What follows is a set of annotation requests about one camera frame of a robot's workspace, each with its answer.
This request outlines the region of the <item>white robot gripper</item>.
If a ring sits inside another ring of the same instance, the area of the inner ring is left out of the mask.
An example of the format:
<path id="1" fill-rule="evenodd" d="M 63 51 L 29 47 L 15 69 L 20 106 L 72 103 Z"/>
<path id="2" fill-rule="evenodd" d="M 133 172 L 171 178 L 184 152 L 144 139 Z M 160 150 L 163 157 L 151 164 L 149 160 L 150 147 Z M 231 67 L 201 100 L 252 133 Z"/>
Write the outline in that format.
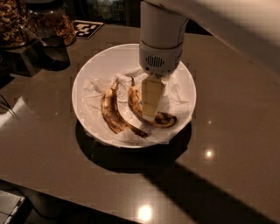
<path id="1" fill-rule="evenodd" d="M 165 84 L 157 77 L 167 77 L 178 67 L 183 52 L 180 43 L 171 48 L 149 46 L 142 40 L 139 43 L 139 64 L 150 76 L 142 81 L 143 117 L 153 119 Z"/>

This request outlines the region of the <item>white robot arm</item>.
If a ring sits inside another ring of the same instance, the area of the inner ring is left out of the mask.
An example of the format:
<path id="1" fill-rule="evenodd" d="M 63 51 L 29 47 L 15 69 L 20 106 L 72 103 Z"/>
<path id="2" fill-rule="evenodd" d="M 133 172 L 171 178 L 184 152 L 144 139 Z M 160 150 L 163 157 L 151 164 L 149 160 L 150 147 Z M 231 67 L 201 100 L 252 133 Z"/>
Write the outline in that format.
<path id="1" fill-rule="evenodd" d="M 151 77 L 178 67 L 191 20 L 269 73 L 280 72 L 280 0 L 143 0 L 140 7 L 139 63 Z"/>

